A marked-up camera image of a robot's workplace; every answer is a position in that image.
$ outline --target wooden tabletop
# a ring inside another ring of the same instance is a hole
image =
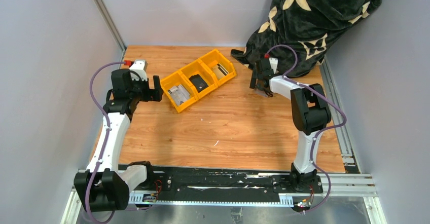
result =
[[[129,46],[124,59],[145,59],[151,84],[152,75],[163,79],[214,48]],[[298,141],[290,101],[279,95],[264,98],[255,94],[249,88],[252,71],[230,56],[231,47],[216,48],[233,62],[237,77],[180,114],[165,95],[161,102],[139,103],[120,163],[290,170]],[[297,80],[323,84],[318,67]],[[316,159],[328,172],[344,172],[334,130],[322,136]]]

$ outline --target white wall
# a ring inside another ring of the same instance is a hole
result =
[[[428,223],[430,0],[383,0],[328,61],[387,221]]]
[[[101,122],[90,77],[120,51],[93,0],[0,0],[0,14],[0,223],[59,223]]]
[[[127,45],[244,46],[271,0],[103,0]]]

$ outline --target yellow bin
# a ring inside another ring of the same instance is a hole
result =
[[[217,75],[212,71],[214,66],[217,64],[222,65],[228,72],[225,76],[218,79]],[[200,75],[202,79],[207,83],[207,88],[198,92],[193,83],[188,79],[194,75]],[[170,102],[177,110],[178,113],[182,112],[185,108],[191,106],[199,99],[203,98],[219,86],[225,84],[227,81],[231,80],[237,75],[233,63],[230,62],[218,49],[213,49],[212,51],[201,56],[197,60],[191,62],[190,64],[182,67],[173,74],[162,79],[160,84],[164,93],[169,98]],[[190,99],[181,105],[177,106],[175,101],[171,98],[168,90],[173,86],[182,85],[190,94]]]

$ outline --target wire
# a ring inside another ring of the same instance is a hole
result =
[[[306,201],[310,200],[310,199],[312,198],[312,195],[314,194],[314,191],[313,191],[313,187],[312,187],[312,185],[309,185],[309,188],[311,189],[311,192],[310,192],[309,197],[308,197],[308,198],[306,198],[306,199],[304,199],[304,200],[306,200]]]
[[[293,49],[292,47],[290,47],[290,46],[288,46],[288,45],[285,45],[285,44],[279,44],[279,45],[275,45],[275,46],[271,47],[269,50],[267,50],[266,55],[267,55],[267,56],[269,56],[269,53],[270,53],[273,49],[275,49],[275,48],[279,48],[279,47],[283,47],[283,48],[288,48],[288,49],[290,49],[290,50],[293,52],[293,54],[294,54],[294,58],[296,59],[296,60],[294,61],[293,66],[292,66],[289,70],[287,70],[285,73],[283,73],[283,75],[282,75],[282,76],[284,77],[284,76],[286,76],[286,74],[288,74],[289,72],[293,71],[293,69],[297,66],[297,63],[298,63],[298,61],[299,61],[299,58],[297,57],[297,53],[296,53],[296,51],[294,51],[294,49]]]
[[[163,182],[161,180],[159,180],[159,179],[157,179],[155,183],[157,183],[157,182],[160,182],[160,190],[157,191],[157,194],[159,194],[159,193],[161,193],[161,190],[163,189]]]
[[[322,170],[322,169],[321,169],[321,168],[320,168],[320,167],[315,163],[315,161],[314,161],[314,159],[313,159],[313,151],[315,150],[315,144],[316,144],[316,141],[317,141],[318,137],[319,137],[319,136],[320,136],[324,131],[329,130],[329,129],[339,128],[339,127],[344,126],[344,125],[346,124],[346,114],[345,114],[345,113],[344,113],[344,112],[343,112],[343,111],[342,111],[342,110],[341,110],[337,105],[335,105],[333,102],[331,102],[330,100],[328,100],[325,96],[321,95],[320,93],[318,93],[317,91],[315,91],[315,90],[314,90],[314,89],[312,89],[311,87],[309,87],[309,86],[307,86],[307,85],[304,85],[304,84],[302,84],[302,83],[296,82],[296,81],[294,81],[294,80],[292,80],[292,79],[288,78],[286,75],[287,75],[290,71],[292,71],[292,70],[296,67],[296,65],[297,65],[297,63],[298,63],[297,53],[296,53],[296,51],[294,51],[294,49],[293,49],[293,48],[291,48],[290,46],[285,45],[285,44],[279,44],[279,45],[276,45],[276,46],[271,47],[271,48],[267,51],[267,53],[266,53],[266,54],[269,54],[273,49],[275,49],[275,48],[277,48],[277,47],[284,47],[284,48],[288,48],[289,50],[291,50],[291,51],[292,51],[292,53],[294,54],[294,57],[295,57],[295,59],[296,59],[296,61],[294,62],[293,67],[291,67],[289,70],[287,70],[287,71],[282,75],[282,78],[283,78],[284,80],[288,81],[288,82],[294,83],[294,84],[296,84],[296,85],[298,85],[298,86],[302,86],[302,87],[304,87],[304,88],[308,89],[309,91],[311,91],[311,92],[312,92],[313,94],[315,94],[317,97],[321,98],[321,99],[322,99],[322,100],[324,100],[326,103],[328,103],[330,106],[332,106],[336,111],[338,111],[338,112],[340,113],[340,115],[342,116],[342,119],[343,119],[342,123],[340,123],[340,124],[332,125],[332,126],[328,126],[328,127],[325,127],[325,128],[323,128],[323,129],[319,130],[319,131],[315,134],[314,138],[312,139],[312,146],[311,146],[311,150],[310,150],[310,160],[311,160],[311,162],[312,162],[312,165],[313,165],[317,170],[319,170],[320,172],[322,172],[322,173],[327,177],[327,181],[328,181],[329,188],[327,189],[327,194],[326,194],[326,196],[323,198],[323,200],[322,200],[321,202],[319,202],[317,205],[315,205],[313,208],[310,208],[309,210],[307,210],[307,211],[309,212],[309,211],[312,211],[312,210],[317,209],[317,208],[318,208],[319,206],[321,206],[325,201],[327,201],[327,199],[329,198],[329,195],[330,195],[331,189],[332,189],[332,182],[331,182],[331,180],[330,180],[330,176],[329,176],[329,174],[328,174],[327,172],[325,172],[324,170]]]
[[[155,182],[155,191],[157,192],[156,193],[156,200],[158,200],[158,193],[159,193],[159,191],[158,191],[158,183],[157,182]]]
[[[88,185],[87,185],[87,189],[85,191],[85,209],[88,213],[88,216],[90,217],[91,221],[97,224],[105,224],[108,223],[109,221],[111,221],[112,217],[114,217],[114,213],[115,211],[112,211],[111,215],[109,216],[109,218],[105,221],[98,221],[92,214],[91,212],[91,208],[90,208],[90,192],[91,192],[91,186],[94,183],[94,178],[96,176],[96,173],[98,171],[98,168],[100,166],[100,160],[103,158],[103,153],[104,153],[104,149],[106,148],[106,143],[108,142],[108,138],[109,138],[109,132],[110,132],[110,128],[109,126],[111,125],[111,121],[109,120],[108,114],[103,110],[103,107],[97,102],[97,99],[95,99],[94,96],[94,92],[93,92],[93,84],[94,84],[94,79],[95,77],[98,75],[98,73],[100,73],[100,71],[102,71],[104,68],[109,67],[111,65],[115,65],[115,64],[124,64],[125,62],[113,62],[113,63],[108,63],[103,65],[102,67],[100,67],[91,77],[90,80],[90,95],[91,95],[91,99],[94,101],[95,105],[98,107],[98,109],[101,111],[101,113],[103,114],[103,116],[106,118],[106,134],[104,136],[104,141],[103,144],[101,145],[101,149],[100,149],[100,155],[98,156],[98,160],[95,164],[93,173],[91,174],[90,180],[88,181]]]
[[[312,185],[309,185],[309,187],[312,189],[312,191],[310,192],[310,197],[309,197],[309,199],[311,199],[310,203],[312,204],[313,198],[315,197],[315,190],[313,190]]]

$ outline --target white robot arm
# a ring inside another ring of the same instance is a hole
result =
[[[276,93],[291,101],[293,122],[299,130],[299,142],[296,158],[291,165],[290,183],[294,188],[300,189],[309,186],[309,183],[317,178],[312,159],[316,159],[320,136],[315,139],[313,147],[312,143],[317,132],[330,122],[331,114],[328,104],[309,90],[298,83],[285,80],[282,76],[275,76],[277,65],[276,58],[264,58],[257,63],[253,68],[250,88],[265,91],[269,96]],[[307,86],[324,95],[321,85]]]
[[[122,210],[127,207],[129,193],[138,185],[146,183],[151,186],[154,180],[149,162],[130,164],[127,169],[118,174],[118,160],[125,133],[127,132],[133,113],[140,101],[161,101],[161,90],[158,76],[154,76],[154,89],[149,89],[149,80],[146,74],[145,60],[136,60],[129,69],[117,69],[112,72],[112,86],[106,96],[103,106],[109,117],[110,125],[103,118],[103,129],[93,157],[85,173],[75,176],[75,188],[85,203],[85,192],[89,186],[90,175],[99,163],[94,184],[91,185],[90,208],[91,211]],[[109,137],[104,152],[100,153],[105,140],[105,132]]]

